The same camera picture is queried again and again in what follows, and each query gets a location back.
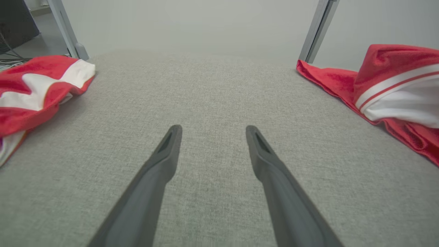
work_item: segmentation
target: wall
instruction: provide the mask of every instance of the wall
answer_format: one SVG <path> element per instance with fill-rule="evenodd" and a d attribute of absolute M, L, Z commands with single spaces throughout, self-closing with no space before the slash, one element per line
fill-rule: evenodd
<path fill-rule="evenodd" d="M 79 42 L 295 64 L 318 0 L 63 0 Z"/>
<path fill-rule="evenodd" d="M 27 7 L 31 10 L 41 7 L 41 4 L 47 3 L 47 0 L 24 0 Z"/>
<path fill-rule="evenodd" d="M 314 65 L 357 71 L 371 44 L 439 49 L 439 0 L 339 0 Z"/>

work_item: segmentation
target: floor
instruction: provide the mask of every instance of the floor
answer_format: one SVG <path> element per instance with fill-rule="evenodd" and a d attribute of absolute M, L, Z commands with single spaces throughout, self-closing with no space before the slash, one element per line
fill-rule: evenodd
<path fill-rule="evenodd" d="M 68 53 L 67 46 L 52 13 L 34 17 L 40 34 L 14 50 L 24 58 L 34 58 L 49 55 L 64 55 Z M 11 58 L 1 55 L 0 58 Z"/>

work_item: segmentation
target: gray fabric surface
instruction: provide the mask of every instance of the gray fabric surface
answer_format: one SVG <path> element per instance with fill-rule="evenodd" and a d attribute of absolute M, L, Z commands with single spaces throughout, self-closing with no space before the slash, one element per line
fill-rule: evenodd
<path fill-rule="evenodd" d="M 439 169 L 303 79 L 233 57 L 114 52 L 0 168 L 0 246 L 85 246 L 167 129 L 183 126 L 155 246 L 275 246 L 256 125 L 346 246 L 437 246 Z"/>

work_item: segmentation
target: red towel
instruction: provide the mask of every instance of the red towel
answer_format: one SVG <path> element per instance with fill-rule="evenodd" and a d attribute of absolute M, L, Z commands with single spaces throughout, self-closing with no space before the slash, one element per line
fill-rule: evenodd
<path fill-rule="evenodd" d="M 375 44 L 358 73 L 300 60 L 297 71 L 439 166 L 438 50 Z"/>
<path fill-rule="evenodd" d="M 0 166 L 60 103 L 84 93 L 94 75 L 93 64 L 65 56 L 34 58 L 0 73 Z"/>

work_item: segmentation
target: black object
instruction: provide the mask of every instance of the black object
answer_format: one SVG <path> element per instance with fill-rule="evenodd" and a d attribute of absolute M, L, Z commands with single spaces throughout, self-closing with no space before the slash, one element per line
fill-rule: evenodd
<path fill-rule="evenodd" d="M 23 0 L 3 0 L 0 3 L 0 32 L 12 48 L 36 37 L 40 32 Z M 0 40 L 0 54 L 10 48 Z"/>
<path fill-rule="evenodd" d="M 247 126 L 250 159 L 262 182 L 278 246 L 341 247 L 306 193 L 255 126 Z"/>
<path fill-rule="evenodd" d="M 174 176 L 182 128 L 172 126 L 134 177 L 89 247 L 152 246 L 166 183 Z"/>

